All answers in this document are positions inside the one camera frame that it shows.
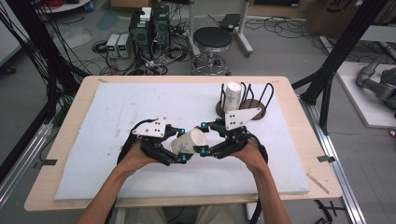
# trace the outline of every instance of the tape piece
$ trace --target tape piece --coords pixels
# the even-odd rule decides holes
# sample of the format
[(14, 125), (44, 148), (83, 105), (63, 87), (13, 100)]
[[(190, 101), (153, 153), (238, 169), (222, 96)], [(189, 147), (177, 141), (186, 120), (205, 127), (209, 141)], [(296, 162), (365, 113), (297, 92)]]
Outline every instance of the tape piece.
[(44, 160), (42, 165), (55, 165), (58, 160)]
[(323, 162), (323, 161), (328, 161), (329, 163), (334, 162), (335, 158), (334, 157), (329, 157), (327, 155), (320, 156), (318, 157), (318, 161)]

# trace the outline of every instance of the white mounting plate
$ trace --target white mounting plate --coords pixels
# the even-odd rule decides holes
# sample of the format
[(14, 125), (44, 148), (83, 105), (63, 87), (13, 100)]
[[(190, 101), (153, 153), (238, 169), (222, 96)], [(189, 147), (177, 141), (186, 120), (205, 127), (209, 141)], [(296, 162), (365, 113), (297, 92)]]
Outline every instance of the white mounting plate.
[(135, 130), (134, 134), (149, 136), (149, 137), (163, 137), (165, 134), (165, 119), (156, 119), (151, 123), (143, 123)]
[(259, 107), (227, 111), (225, 112), (225, 129), (230, 131), (242, 127), (260, 112), (262, 109)]

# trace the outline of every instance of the stool seat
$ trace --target stool seat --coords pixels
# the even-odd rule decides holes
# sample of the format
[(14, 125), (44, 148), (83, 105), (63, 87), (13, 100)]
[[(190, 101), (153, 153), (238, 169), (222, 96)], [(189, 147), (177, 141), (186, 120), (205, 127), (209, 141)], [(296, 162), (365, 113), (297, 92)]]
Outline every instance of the stool seat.
[(203, 27), (194, 32), (193, 40), (198, 48), (222, 49), (231, 45), (233, 37), (219, 27)]

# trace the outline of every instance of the computer tower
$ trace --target computer tower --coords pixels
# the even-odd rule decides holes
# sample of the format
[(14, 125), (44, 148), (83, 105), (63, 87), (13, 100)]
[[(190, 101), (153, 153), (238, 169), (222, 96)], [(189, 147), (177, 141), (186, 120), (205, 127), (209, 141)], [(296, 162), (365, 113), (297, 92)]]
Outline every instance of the computer tower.
[(152, 50), (153, 47), (153, 27), (152, 21), (141, 21), (140, 14), (141, 10), (134, 12), (129, 25), (129, 33), (132, 39), (132, 47), (134, 49), (134, 56), (136, 59), (143, 57), (144, 59), (151, 61), (153, 59)]
[(157, 49), (165, 49), (171, 45), (169, 26), (169, 6), (155, 7), (152, 14), (154, 39)]

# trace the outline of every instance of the stool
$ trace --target stool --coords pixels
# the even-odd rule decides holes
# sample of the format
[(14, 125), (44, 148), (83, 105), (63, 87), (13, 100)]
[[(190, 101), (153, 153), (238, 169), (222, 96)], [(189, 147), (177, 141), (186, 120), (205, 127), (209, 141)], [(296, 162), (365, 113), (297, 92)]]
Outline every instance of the stool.
[(224, 51), (231, 46), (233, 37), (219, 27), (204, 27), (194, 32), (192, 40), (202, 52), (192, 60), (192, 72), (197, 71), (206, 75), (228, 73), (224, 59), (214, 52)]

